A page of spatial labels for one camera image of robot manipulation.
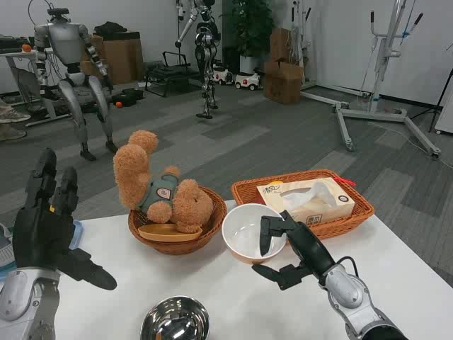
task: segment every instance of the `robot leg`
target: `robot leg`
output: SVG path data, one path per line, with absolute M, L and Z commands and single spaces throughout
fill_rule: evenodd
M 110 110 L 108 109 L 108 104 L 105 99 L 104 92 L 102 91 L 102 85 L 98 78 L 95 76 L 90 76 L 88 78 L 88 85 L 90 86 L 91 93 L 93 94 L 93 98 L 98 104 L 98 119 L 101 122 L 102 130 L 107 137 L 107 142 L 105 142 L 105 146 L 109 149 L 112 153 L 116 153 L 118 148 L 115 144 L 113 144 L 112 139 L 112 118 L 110 117 Z
M 215 55 L 216 55 L 215 50 L 213 50 L 212 47 L 210 47 L 210 58 L 207 61 L 207 75 L 209 76 L 209 94 L 208 94 L 209 101 L 208 101 L 208 103 L 209 103 L 210 108 L 212 108 L 214 110 L 219 108 L 217 106 L 217 104 L 215 103 L 215 97 L 214 97 L 215 83 L 213 81 L 214 70 L 212 69 L 212 62 L 214 61 Z
M 62 80 L 59 82 L 58 87 L 59 90 L 62 92 L 63 97 L 66 99 L 69 111 L 71 111 L 72 114 L 74 132 L 81 144 L 80 155 L 83 158 L 89 160 L 90 162 L 95 161 L 96 157 L 94 157 L 88 151 L 88 133 L 86 131 L 86 121 L 84 118 L 84 114 L 82 113 L 82 109 L 80 108 L 79 101 L 77 100 L 77 97 L 74 94 L 72 85 L 68 81 Z
M 210 96 L 211 87 L 210 87 L 210 73 L 209 73 L 209 60 L 211 58 L 211 50 L 205 47 L 205 72 L 204 72 L 204 80 L 205 83 L 202 85 L 202 97 L 205 99 L 205 108 L 203 109 L 203 113 L 198 113 L 196 116 L 198 118 L 205 118 L 205 119 L 212 119 L 210 113 Z

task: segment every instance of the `metal bowl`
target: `metal bowl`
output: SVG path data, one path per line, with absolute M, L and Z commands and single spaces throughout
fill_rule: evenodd
M 205 340 L 210 317 L 201 303 L 191 297 L 170 297 L 149 311 L 140 340 Z

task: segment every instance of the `white table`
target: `white table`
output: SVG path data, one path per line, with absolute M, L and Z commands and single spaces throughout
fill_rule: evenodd
M 116 277 L 118 287 L 105 291 L 62 276 L 57 339 L 138 340 L 156 303 L 187 295 L 207 308 L 211 340 L 347 340 L 342 319 L 314 277 L 282 292 L 234 259 L 221 233 L 193 254 L 169 256 L 138 242 L 126 215 L 88 220 L 84 226 L 81 248 Z M 453 289 L 376 216 L 324 243 L 335 259 L 355 258 L 375 305 L 410 340 L 451 339 Z M 268 264 L 288 263 L 297 264 L 297 258 L 287 246 Z
M 52 54 L 53 50 L 51 48 L 46 49 L 47 54 Z M 6 61 L 8 62 L 9 68 L 11 69 L 11 73 L 13 74 L 14 79 L 16 80 L 17 87 L 19 88 L 19 92 L 21 93 L 21 96 L 23 100 L 28 103 L 28 96 L 26 96 L 23 92 L 21 87 L 19 86 L 18 83 L 18 77 L 14 74 L 13 68 L 17 68 L 16 62 L 14 61 L 15 58 L 21 58 L 21 59 L 28 59 L 31 61 L 31 66 L 33 68 L 33 71 L 35 72 L 36 77 L 38 77 L 38 68 L 36 67 L 36 51 L 32 50 L 31 52 L 14 52 L 14 53 L 4 53 L 0 54 L 0 57 L 5 57 Z M 39 120 L 37 122 L 32 122 L 28 123 L 25 126 L 30 127 L 33 125 L 39 125 L 39 124 L 44 124 L 44 123 L 49 123 L 54 120 L 59 120 L 62 118 L 70 117 L 71 115 L 56 115 L 55 113 L 55 108 L 53 106 L 53 103 L 51 100 L 43 98 L 42 99 L 44 106 L 47 110 L 47 117 L 46 119 Z

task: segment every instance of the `robot finger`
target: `robot finger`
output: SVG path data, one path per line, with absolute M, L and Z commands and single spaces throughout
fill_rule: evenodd
M 77 208 L 77 172 L 72 166 L 64 170 L 62 183 L 55 191 L 54 200 L 50 211 L 57 215 L 71 215 Z
M 28 179 L 25 189 L 27 198 L 25 209 L 32 209 L 40 204 L 47 204 L 55 191 L 55 174 L 57 173 L 57 156 L 52 149 L 46 148 Z

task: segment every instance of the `white bowl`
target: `white bowl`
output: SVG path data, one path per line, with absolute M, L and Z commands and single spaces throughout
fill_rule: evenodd
M 273 237 L 269 252 L 260 254 L 260 230 L 262 216 L 281 217 L 281 215 L 261 204 L 244 204 L 234 208 L 225 217 L 222 235 L 234 257 L 248 264 L 260 264 L 271 259 L 286 245 L 286 234 Z

